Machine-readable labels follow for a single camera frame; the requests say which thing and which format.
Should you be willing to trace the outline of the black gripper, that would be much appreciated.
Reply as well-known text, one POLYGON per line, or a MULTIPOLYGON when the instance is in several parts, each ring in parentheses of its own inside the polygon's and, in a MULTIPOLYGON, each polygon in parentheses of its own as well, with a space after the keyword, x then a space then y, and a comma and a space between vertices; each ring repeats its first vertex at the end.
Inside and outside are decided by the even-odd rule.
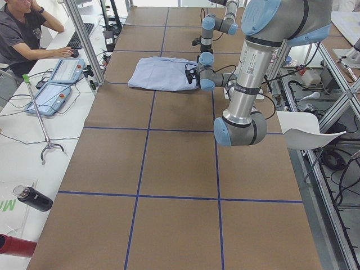
POLYGON ((200 52, 209 52, 211 54, 213 54, 213 49, 212 49, 212 45, 204 45, 204 44, 200 44, 200 52))

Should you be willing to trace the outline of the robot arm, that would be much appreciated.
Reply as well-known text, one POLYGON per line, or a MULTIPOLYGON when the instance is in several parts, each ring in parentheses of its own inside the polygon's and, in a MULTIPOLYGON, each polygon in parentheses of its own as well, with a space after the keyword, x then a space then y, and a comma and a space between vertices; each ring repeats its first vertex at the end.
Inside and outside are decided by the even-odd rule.
POLYGON ((263 114, 254 107, 273 52, 284 41, 290 47, 324 40, 330 32, 332 1, 251 1, 245 8, 241 30, 245 35, 238 72, 220 74, 212 69, 213 32, 234 35, 238 1, 218 1, 226 7, 219 19, 210 14, 202 21, 201 53, 197 65, 200 88, 229 90, 229 107, 214 121, 214 137, 222 146, 254 145, 267 133, 263 114))
POLYGON ((236 24, 236 14, 239 8, 237 0, 210 1, 218 5, 224 6, 226 12, 223 19, 213 14, 208 14, 202 20, 202 32, 200 37, 200 52, 210 52, 212 50, 213 32, 219 31, 222 34, 235 35, 238 25, 236 24))

